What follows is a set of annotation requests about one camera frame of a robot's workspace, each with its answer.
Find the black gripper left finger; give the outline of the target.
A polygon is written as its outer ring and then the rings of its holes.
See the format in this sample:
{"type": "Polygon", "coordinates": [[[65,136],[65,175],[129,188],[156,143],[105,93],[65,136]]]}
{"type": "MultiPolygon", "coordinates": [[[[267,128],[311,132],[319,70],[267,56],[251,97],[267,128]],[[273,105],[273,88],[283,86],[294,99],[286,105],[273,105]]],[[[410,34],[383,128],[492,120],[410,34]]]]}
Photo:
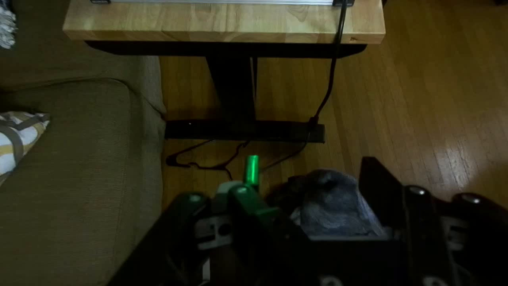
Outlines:
{"type": "Polygon", "coordinates": [[[308,237],[278,207],[270,207],[251,186],[227,194],[233,220],[233,250],[257,286],[305,286],[308,237]]]}

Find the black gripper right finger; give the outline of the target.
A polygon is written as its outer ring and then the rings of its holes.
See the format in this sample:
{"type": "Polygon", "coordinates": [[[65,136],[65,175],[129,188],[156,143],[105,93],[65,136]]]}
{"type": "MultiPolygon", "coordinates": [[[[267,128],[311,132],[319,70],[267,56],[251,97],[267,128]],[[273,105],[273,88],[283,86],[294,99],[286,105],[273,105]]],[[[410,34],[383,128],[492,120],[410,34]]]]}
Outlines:
{"type": "Polygon", "coordinates": [[[360,161],[359,190],[402,245],[405,286],[459,286],[433,196],[400,183],[376,158],[360,161]]]}

